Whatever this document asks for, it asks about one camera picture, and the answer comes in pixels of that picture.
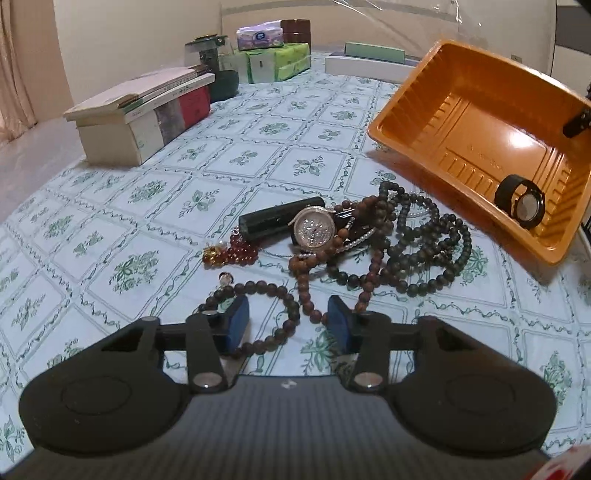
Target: red object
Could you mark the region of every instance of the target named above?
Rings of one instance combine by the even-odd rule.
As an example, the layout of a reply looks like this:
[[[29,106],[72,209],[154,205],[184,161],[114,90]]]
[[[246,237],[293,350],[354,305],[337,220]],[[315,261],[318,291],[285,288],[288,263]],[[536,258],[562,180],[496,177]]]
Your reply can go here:
[[[185,129],[192,127],[209,115],[209,89],[201,87],[178,97]]]

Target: book spine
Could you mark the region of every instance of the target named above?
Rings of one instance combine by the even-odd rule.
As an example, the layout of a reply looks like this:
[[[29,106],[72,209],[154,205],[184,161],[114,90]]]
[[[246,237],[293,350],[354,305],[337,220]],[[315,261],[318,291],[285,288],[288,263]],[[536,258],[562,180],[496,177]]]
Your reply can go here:
[[[149,100],[148,102],[143,103],[139,107],[135,108],[134,110],[125,114],[125,123],[129,123],[136,118],[144,115],[146,112],[150,110],[154,110],[165,103],[174,100],[175,98],[184,95],[185,93],[192,92],[200,87],[208,85],[215,80],[215,75],[213,73],[208,73],[206,75],[202,75],[188,83],[185,83],[181,86],[178,86],[174,89],[169,90],[168,92],[162,93],[157,97]]]
[[[164,85],[163,87],[160,87],[159,89],[157,89],[151,93],[148,93],[147,95],[144,95],[142,98],[138,98],[137,100],[134,100],[133,102],[131,102],[123,107],[120,107],[119,110],[122,111],[123,113],[129,113],[130,111],[136,109],[140,105],[143,105],[144,103],[149,102],[152,98],[156,98],[158,95],[162,95],[163,93],[166,93],[169,90],[172,90],[173,88],[176,88],[176,87],[182,85],[183,83],[190,82],[191,80],[196,79],[197,77],[200,77],[201,75],[204,75],[205,73],[207,73],[207,72],[205,70],[202,70],[200,72],[192,73],[192,74],[188,75],[186,78],[181,77],[178,80],[175,80],[167,85]]]

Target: white wall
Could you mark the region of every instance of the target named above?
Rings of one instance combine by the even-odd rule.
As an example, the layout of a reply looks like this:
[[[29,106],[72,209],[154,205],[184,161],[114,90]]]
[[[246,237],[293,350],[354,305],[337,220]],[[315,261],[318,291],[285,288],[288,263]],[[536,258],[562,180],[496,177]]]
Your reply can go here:
[[[215,0],[53,0],[74,103],[160,66],[182,64],[183,46],[219,31]]]

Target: tissue box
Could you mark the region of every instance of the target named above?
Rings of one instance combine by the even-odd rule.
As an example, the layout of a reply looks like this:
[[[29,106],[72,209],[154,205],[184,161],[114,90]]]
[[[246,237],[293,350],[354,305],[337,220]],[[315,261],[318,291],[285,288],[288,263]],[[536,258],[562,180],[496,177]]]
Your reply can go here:
[[[311,66],[307,43],[291,43],[278,48],[235,51],[240,83],[281,82]]]

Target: metal screw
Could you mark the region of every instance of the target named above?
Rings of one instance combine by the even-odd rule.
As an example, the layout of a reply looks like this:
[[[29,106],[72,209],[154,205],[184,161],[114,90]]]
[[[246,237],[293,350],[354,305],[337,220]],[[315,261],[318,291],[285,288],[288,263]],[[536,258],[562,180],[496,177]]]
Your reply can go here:
[[[373,372],[361,372],[360,374],[355,375],[353,381],[358,384],[358,386],[369,390],[371,388],[379,387],[384,379],[381,375]]]
[[[204,372],[193,377],[193,383],[201,388],[213,388],[222,383],[223,378],[215,372]]]

